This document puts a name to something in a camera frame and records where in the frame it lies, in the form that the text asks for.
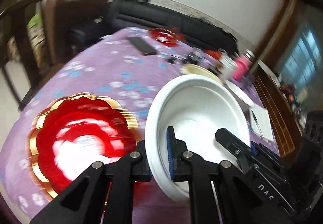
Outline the large white foam bowl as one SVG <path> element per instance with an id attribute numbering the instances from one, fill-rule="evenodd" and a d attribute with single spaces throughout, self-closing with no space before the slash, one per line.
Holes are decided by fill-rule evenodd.
<path id="1" fill-rule="evenodd" d="M 225 81 L 225 85 L 227 86 L 227 89 L 231 95 L 236 99 L 243 112 L 246 112 L 248 109 L 254 107 L 254 102 L 251 100 L 251 98 L 237 85 L 229 80 Z"/>

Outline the white shallow foam bowl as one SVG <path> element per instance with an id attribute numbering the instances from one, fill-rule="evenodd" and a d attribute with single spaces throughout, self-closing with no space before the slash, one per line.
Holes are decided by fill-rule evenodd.
<path id="1" fill-rule="evenodd" d="M 222 85 L 201 75 L 182 75 L 165 84 L 149 109 L 145 127 L 145 149 L 152 175 L 161 190 L 174 202 L 188 204 L 187 182 L 170 178 L 166 129 L 187 149 L 206 161 L 223 160 L 237 165 L 237 159 L 216 141 L 215 133 L 225 128 L 247 146 L 250 133 L 238 102 Z"/>

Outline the cream plastic bowl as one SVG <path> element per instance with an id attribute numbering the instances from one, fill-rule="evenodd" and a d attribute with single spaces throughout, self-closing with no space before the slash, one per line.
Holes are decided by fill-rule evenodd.
<path id="1" fill-rule="evenodd" d="M 182 67 L 180 67 L 180 72 L 183 75 L 195 74 L 205 76 L 223 85 L 222 81 L 215 74 L 198 65 L 184 64 Z"/>

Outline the lined paper notepad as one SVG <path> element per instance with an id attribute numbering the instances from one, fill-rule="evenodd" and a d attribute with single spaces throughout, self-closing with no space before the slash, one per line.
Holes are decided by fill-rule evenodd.
<path id="1" fill-rule="evenodd" d="M 273 136 L 273 132 L 272 132 L 272 128 L 271 128 L 271 121 L 269 118 L 269 113 L 267 109 L 264 109 L 263 107 L 254 104 L 254 107 L 249 109 L 249 113 L 250 113 L 250 125 L 252 130 L 258 132 L 255 124 L 254 124 L 254 120 L 252 118 L 252 114 L 251 111 L 253 111 L 256 115 L 256 118 L 259 122 L 259 125 L 262 129 L 262 133 L 264 135 L 264 139 L 265 141 L 270 141 L 273 142 L 274 141 L 274 136 Z"/>

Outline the black pen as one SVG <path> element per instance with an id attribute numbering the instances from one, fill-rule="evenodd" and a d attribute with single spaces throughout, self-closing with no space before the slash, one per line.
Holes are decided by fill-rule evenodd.
<path id="1" fill-rule="evenodd" d="M 259 122 L 258 122 L 258 120 L 257 120 L 257 118 L 256 118 L 255 113 L 254 113 L 253 111 L 251 111 L 251 114 L 252 114 L 252 118 L 253 118 L 253 120 L 254 120 L 254 124 L 255 124 L 255 126 L 256 126 L 256 128 L 257 128 L 257 130 L 258 130 L 258 132 L 256 132 L 255 130 L 254 130 L 254 132 L 255 132 L 256 134 L 258 134 L 258 135 L 261 137 L 261 139 L 264 139 L 264 135 L 263 135 L 263 133 L 262 133 L 262 129 L 261 129 L 260 125 L 259 125 Z"/>

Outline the wooden sideboard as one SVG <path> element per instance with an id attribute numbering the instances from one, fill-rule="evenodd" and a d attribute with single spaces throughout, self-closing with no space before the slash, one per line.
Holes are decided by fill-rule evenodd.
<path id="1" fill-rule="evenodd" d="M 274 73 L 262 61 L 257 63 L 254 76 L 254 86 L 268 110 L 280 157 L 287 162 L 293 161 L 300 148 L 302 129 L 287 99 L 274 82 Z"/>

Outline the pink water bottle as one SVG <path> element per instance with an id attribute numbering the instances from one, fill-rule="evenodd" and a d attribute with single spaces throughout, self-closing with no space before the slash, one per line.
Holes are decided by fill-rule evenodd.
<path id="1" fill-rule="evenodd" d="M 250 50 L 246 50 L 244 54 L 235 58 L 237 68 L 232 74 L 232 78 L 239 81 L 250 69 L 253 63 L 255 55 Z"/>

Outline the white plastic jar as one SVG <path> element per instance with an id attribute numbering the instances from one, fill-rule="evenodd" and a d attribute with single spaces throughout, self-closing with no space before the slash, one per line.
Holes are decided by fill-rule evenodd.
<path id="1" fill-rule="evenodd" d="M 222 54 L 221 58 L 217 62 L 220 80 L 229 80 L 237 67 L 236 62 L 232 58 L 226 54 Z"/>

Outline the black leather sofa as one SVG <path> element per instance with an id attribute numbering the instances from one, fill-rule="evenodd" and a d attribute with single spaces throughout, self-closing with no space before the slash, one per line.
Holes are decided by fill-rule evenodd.
<path id="1" fill-rule="evenodd" d="M 237 38 L 207 20 L 135 0 L 109 2 L 101 17 L 89 18 L 69 28 L 66 43 L 72 52 L 79 53 L 100 41 L 101 37 L 131 26 L 146 30 L 177 28 L 191 47 L 223 49 L 229 55 L 239 53 Z"/>

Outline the small red dish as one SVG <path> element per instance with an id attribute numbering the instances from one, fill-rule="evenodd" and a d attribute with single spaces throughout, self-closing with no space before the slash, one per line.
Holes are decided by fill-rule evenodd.
<path id="1" fill-rule="evenodd" d="M 185 36 L 179 32 L 174 33 L 174 30 L 178 31 L 177 28 L 173 28 L 172 30 L 167 30 L 163 28 L 152 28 L 149 32 L 151 38 L 168 47 L 175 47 L 179 42 L 185 43 Z"/>

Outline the purple floral tablecloth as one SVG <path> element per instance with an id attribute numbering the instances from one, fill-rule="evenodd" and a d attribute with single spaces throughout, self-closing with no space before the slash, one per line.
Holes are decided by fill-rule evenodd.
<path id="1" fill-rule="evenodd" d="M 128 40 L 140 37 L 156 51 L 142 55 Z M 158 90 L 180 75 L 180 63 L 169 63 L 168 56 L 185 56 L 193 52 L 179 42 L 168 47 L 152 39 L 148 31 L 128 27 L 101 40 L 69 61 L 32 98 L 16 122 L 9 122 L 13 112 L 4 97 L 1 104 L 1 129 L 9 134 L 1 150 L 1 194 L 22 223 L 29 223 L 48 204 L 43 190 L 32 180 L 25 144 L 32 120 L 53 100 L 76 93 L 89 92 L 115 99 L 136 114 L 144 129 L 151 102 Z"/>

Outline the black smartphone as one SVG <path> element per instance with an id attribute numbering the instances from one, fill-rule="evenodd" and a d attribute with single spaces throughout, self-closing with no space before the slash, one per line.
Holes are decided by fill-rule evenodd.
<path id="1" fill-rule="evenodd" d="M 140 37 L 128 37 L 127 40 L 144 56 L 157 54 L 157 51 Z"/>

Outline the dark wooden chair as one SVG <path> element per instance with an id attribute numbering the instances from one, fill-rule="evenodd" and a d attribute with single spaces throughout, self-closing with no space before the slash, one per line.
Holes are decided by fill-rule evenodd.
<path id="1" fill-rule="evenodd" d="M 35 94 L 36 90 L 39 88 L 39 84 L 44 78 L 37 66 L 32 44 L 29 40 L 25 16 L 25 9 L 29 5 L 36 4 L 41 1 L 43 0 L 21 0 L 13 5 L 10 5 L 1 12 L 1 20 L 8 17 L 10 22 L 9 32 L 4 34 L 3 39 L 1 40 L 1 72 L 11 94 L 18 104 L 19 111 L 22 111 L 26 107 L 28 101 Z M 18 92 L 15 89 L 13 82 L 11 81 L 11 78 L 9 77 L 5 68 L 9 62 L 7 43 L 11 37 L 15 38 L 16 48 L 18 49 L 20 55 L 20 61 L 26 71 L 27 78 L 31 85 L 31 88 L 27 91 L 23 98 L 18 96 Z"/>

